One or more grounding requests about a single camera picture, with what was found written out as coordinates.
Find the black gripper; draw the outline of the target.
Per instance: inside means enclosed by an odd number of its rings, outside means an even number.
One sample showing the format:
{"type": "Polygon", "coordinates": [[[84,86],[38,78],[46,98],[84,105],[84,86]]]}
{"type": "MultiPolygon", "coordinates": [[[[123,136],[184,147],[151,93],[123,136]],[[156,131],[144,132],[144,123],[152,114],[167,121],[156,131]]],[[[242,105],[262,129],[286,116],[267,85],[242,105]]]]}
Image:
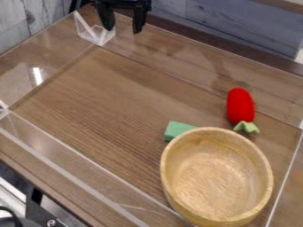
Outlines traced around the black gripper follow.
{"type": "Polygon", "coordinates": [[[115,27],[115,13],[112,7],[135,7],[132,17],[132,32],[139,34],[146,24],[147,13],[152,7],[152,0],[95,0],[96,10],[103,27],[111,31],[115,27]]]}

